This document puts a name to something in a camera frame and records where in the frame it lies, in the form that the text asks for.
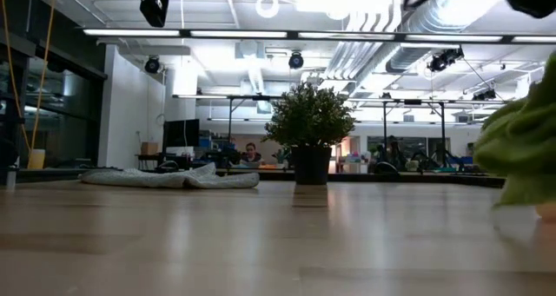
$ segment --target person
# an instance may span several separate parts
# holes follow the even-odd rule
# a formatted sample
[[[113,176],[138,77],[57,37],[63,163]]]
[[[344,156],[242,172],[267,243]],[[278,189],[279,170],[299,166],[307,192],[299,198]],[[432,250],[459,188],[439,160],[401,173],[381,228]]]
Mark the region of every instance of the person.
[[[257,147],[254,143],[248,143],[245,146],[247,153],[242,154],[242,161],[245,162],[260,162],[264,164],[261,154],[257,153]]]

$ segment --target metal pole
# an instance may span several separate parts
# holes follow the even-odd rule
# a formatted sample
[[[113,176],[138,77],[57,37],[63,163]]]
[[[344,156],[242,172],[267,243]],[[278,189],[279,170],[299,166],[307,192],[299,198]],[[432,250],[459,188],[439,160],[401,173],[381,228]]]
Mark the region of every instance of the metal pole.
[[[387,130],[386,130],[387,112],[386,112],[386,104],[387,104],[387,102],[382,103],[382,109],[384,111],[384,118],[383,118],[383,121],[384,121],[384,160],[388,161],[388,156],[386,154],[386,151],[387,151]]]
[[[444,119],[444,103],[440,103],[440,118],[442,119],[442,164],[447,167],[446,164],[446,120]]]
[[[230,147],[232,146],[232,113],[234,112],[234,110],[232,109],[233,100],[233,98],[229,99],[228,145]]]

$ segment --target table surface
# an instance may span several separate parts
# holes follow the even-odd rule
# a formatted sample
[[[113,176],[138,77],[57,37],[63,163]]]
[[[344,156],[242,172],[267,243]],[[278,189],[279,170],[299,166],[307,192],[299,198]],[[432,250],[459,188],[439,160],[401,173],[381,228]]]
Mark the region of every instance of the table surface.
[[[4,296],[553,296],[556,228],[499,190],[329,183],[0,198]]]

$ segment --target black pot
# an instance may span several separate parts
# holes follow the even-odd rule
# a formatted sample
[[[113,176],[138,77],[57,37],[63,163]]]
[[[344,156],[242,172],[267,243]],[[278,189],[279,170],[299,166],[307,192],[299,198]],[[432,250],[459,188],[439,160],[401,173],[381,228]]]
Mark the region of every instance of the black pot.
[[[331,148],[292,148],[295,183],[302,185],[326,185]]]

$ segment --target security camera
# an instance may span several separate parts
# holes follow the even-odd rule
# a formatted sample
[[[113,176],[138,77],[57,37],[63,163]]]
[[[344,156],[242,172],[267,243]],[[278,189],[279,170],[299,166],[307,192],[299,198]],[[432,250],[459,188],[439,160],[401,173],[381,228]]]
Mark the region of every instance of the security camera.
[[[153,75],[162,71],[159,56],[149,56],[149,60],[145,63],[145,71]]]
[[[301,52],[293,52],[292,56],[289,57],[288,65],[291,69],[300,69],[303,67],[303,57],[301,56]]]

